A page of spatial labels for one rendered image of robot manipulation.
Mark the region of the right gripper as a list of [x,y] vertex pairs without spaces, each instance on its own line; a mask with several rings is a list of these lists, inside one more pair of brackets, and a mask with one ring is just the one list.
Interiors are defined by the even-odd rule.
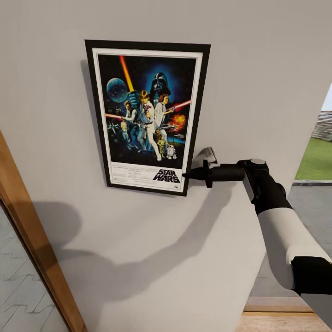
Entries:
[[231,179],[231,167],[229,164],[220,164],[214,168],[208,168],[207,159],[203,160],[203,167],[191,169],[190,173],[182,174],[185,178],[204,180],[207,188],[212,188],[213,182],[228,182]]

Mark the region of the poster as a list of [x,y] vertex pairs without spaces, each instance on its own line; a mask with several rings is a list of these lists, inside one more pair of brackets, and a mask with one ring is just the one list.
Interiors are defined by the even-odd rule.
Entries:
[[211,44],[85,45],[107,187],[186,197]]

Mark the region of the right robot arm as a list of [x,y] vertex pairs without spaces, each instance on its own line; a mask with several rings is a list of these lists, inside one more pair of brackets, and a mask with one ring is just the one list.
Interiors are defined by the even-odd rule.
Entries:
[[213,182],[242,181],[261,226],[271,271],[287,290],[295,291],[332,330],[332,260],[313,239],[286,199],[286,191],[269,175],[264,160],[220,164],[212,146],[204,149],[203,167],[182,174]]

